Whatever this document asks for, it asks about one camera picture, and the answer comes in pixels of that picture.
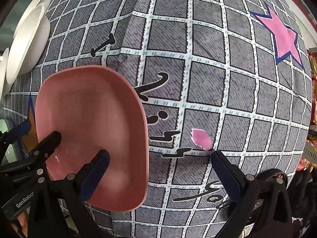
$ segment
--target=bowl rim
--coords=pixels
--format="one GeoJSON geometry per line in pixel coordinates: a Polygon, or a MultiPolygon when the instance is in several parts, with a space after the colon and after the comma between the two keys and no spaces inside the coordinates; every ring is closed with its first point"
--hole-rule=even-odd
{"type": "Polygon", "coordinates": [[[0,61],[0,74],[3,73],[3,76],[0,76],[0,97],[2,97],[4,83],[7,81],[7,65],[9,58],[9,48],[7,47],[2,55],[3,59],[0,61]]]}
{"type": "MultiPolygon", "coordinates": [[[[14,74],[15,77],[13,78],[13,80],[9,80],[9,79],[8,79],[8,75],[7,75],[8,72],[6,72],[7,82],[8,82],[9,85],[13,84],[14,81],[15,81],[15,79],[16,79],[16,77],[18,76],[19,71],[20,71],[20,69],[21,69],[21,66],[22,66],[22,64],[23,64],[23,62],[24,62],[24,59],[25,59],[25,57],[26,57],[26,54],[27,54],[27,52],[28,52],[28,50],[29,50],[29,48],[30,48],[30,46],[31,46],[31,43],[32,43],[32,41],[33,41],[33,39],[34,39],[34,37],[35,37],[35,34],[36,34],[36,32],[37,32],[37,30],[38,30],[38,28],[39,28],[39,25],[40,25],[40,23],[41,23],[41,21],[42,21],[42,18],[43,18],[44,15],[45,15],[45,6],[44,6],[44,3],[40,3],[39,5],[37,5],[37,6],[31,11],[31,13],[25,18],[25,19],[27,19],[28,17],[30,17],[30,16],[32,15],[32,13],[37,12],[39,9],[41,9],[41,14],[40,14],[40,16],[39,16],[39,18],[38,18],[38,20],[37,20],[37,22],[36,22],[34,31],[33,31],[32,35],[31,35],[31,37],[30,37],[30,39],[29,39],[29,42],[28,42],[28,44],[27,44],[27,46],[26,46],[26,48],[25,48],[25,51],[24,51],[24,53],[23,53],[23,56],[22,56],[22,58],[21,58],[21,60],[20,60],[20,62],[19,62],[19,65],[18,65],[18,67],[16,68],[16,72],[15,72],[15,74],[14,74]]],[[[8,57],[8,62],[9,62],[10,54],[12,53],[12,47],[14,48],[13,44],[15,43],[15,41],[17,42],[16,37],[13,39],[13,42],[12,42],[12,45],[11,45],[11,50],[10,50],[9,57],[8,57]]]]}
{"type": "Polygon", "coordinates": [[[28,15],[32,12],[32,10],[34,10],[34,9],[36,8],[36,6],[39,5],[39,1],[40,1],[40,0],[32,0],[32,1],[30,2],[30,4],[27,6],[27,8],[25,9],[24,13],[22,14],[22,16],[21,16],[21,18],[20,18],[20,20],[19,20],[19,22],[18,22],[18,24],[17,24],[17,26],[16,26],[16,28],[15,28],[13,37],[16,36],[16,34],[17,34],[19,28],[21,27],[21,25],[23,24],[23,22],[25,21],[25,19],[28,17],[28,15]]]}

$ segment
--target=white bowl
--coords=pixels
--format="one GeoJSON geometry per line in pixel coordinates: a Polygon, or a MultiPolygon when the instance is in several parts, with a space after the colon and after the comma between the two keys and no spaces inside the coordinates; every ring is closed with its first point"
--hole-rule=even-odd
{"type": "Polygon", "coordinates": [[[0,61],[0,97],[8,94],[12,88],[12,84],[9,85],[6,78],[6,70],[9,56],[9,48],[5,49],[2,60],[0,61]]]}
{"type": "Polygon", "coordinates": [[[26,17],[12,42],[7,65],[7,82],[32,70],[40,59],[50,34],[50,22],[43,3],[26,17]]]}
{"type": "Polygon", "coordinates": [[[18,25],[16,26],[15,32],[13,34],[13,38],[15,38],[16,33],[18,32],[19,28],[21,27],[23,21],[25,21],[26,17],[31,13],[31,11],[38,6],[40,3],[44,3],[45,6],[45,12],[47,11],[47,9],[50,6],[51,0],[32,0],[31,3],[29,4],[29,6],[26,8],[26,10],[24,11],[21,19],[19,20],[18,25]]]}

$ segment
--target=person's hand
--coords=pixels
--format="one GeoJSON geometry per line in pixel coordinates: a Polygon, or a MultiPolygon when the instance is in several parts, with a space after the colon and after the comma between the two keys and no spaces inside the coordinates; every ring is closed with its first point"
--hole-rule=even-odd
{"type": "MultiPolygon", "coordinates": [[[[23,234],[28,237],[28,221],[29,221],[29,215],[26,212],[22,212],[16,220],[19,221],[21,227],[22,227],[22,232],[23,234]]],[[[18,232],[18,227],[15,224],[12,224],[13,229],[18,232]]]]}

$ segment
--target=light green object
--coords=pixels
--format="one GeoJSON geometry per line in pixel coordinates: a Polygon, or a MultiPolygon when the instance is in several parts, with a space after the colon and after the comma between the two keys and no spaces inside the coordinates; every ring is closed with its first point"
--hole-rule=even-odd
{"type": "MultiPolygon", "coordinates": [[[[1,119],[0,120],[0,131],[2,133],[7,132],[9,130],[11,130],[13,128],[13,123],[8,121],[8,120],[4,120],[1,119]]],[[[5,153],[5,157],[7,158],[7,161],[9,163],[15,162],[18,160],[17,158],[17,154],[20,153],[20,146],[18,144],[18,141],[15,142],[14,144],[10,144],[7,152],[5,153]]]]}

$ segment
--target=tag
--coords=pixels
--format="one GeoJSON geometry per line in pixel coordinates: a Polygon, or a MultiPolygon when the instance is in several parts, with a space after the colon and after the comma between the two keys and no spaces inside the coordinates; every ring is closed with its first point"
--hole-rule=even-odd
{"type": "Polygon", "coordinates": [[[313,164],[317,164],[317,152],[314,147],[306,142],[304,147],[304,153],[302,155],[305,159],[313,164]]]}

